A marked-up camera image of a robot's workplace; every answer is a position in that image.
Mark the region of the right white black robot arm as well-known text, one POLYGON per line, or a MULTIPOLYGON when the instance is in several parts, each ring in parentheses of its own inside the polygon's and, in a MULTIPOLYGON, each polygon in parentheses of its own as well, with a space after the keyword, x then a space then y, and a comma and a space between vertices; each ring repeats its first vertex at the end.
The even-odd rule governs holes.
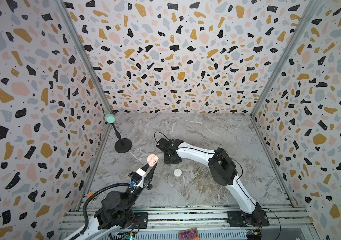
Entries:
POLYGON ((256 226, 264 219, 260 204, 251 197, 240 180, 234 160, 222 148, 206 150, 192 146, 182 140, 161 138, 156 147, 163 152, 164 163, 178 164, 188 159, 207 166, 213 180, 226 187, 237 201, 244 221, 256 226))

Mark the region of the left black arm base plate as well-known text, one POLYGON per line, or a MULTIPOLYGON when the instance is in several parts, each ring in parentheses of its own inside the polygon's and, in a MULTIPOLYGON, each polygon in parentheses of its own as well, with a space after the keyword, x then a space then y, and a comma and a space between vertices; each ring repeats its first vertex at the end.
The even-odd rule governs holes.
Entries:
POLYGON ((146 229, 148 224, 148 212, 128 212, 125 220, 120 224, 122 229, 146 229))

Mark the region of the pink earbud charging case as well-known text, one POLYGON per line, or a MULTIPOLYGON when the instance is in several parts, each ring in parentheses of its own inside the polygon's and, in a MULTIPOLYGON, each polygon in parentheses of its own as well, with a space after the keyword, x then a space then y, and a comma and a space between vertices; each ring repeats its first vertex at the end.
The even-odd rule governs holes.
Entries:
POLYGON ((156 154, 151 154, 147 157, 147 163, 150 167, 153 167, 158 161, 158 156, 156 154))

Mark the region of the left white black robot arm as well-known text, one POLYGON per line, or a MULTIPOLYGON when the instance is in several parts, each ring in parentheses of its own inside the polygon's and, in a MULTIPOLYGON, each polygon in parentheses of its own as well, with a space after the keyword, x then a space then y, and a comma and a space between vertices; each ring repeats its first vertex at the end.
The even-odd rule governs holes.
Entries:
POLYGON ((131 172, 130 183, 117 183, 94 192, 87 198, 82 215, 84 225, 68 237, 67 240, 96 240, 116 230, 129 227, 134 220, 132 207, 144 189, 152 188, 152 178, 157 164, 146 164, 131 172), (102 207, 91 218, 87 214, 87 205, 98 195, 117 187, 126 187, 124 192, 111 191, 102 199, 102 207))

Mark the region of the white earbud charging case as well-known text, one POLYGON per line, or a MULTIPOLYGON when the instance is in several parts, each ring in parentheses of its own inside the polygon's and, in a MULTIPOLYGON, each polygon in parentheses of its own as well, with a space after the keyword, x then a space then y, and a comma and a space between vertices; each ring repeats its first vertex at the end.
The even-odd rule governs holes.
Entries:
POLYGON ((181 169, 175 169, 174 170, 174 176, 179 178, 182 175, 182 170, 181 169))

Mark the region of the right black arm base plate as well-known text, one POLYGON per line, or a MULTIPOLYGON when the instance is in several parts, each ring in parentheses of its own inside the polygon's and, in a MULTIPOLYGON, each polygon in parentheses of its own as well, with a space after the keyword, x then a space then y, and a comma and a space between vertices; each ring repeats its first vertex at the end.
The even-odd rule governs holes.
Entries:
POLYGON ((227 223, 230 227, 268 227, 270 225, 265 211, 255 210, 251 214, 228 211, 227 215, 227 223))

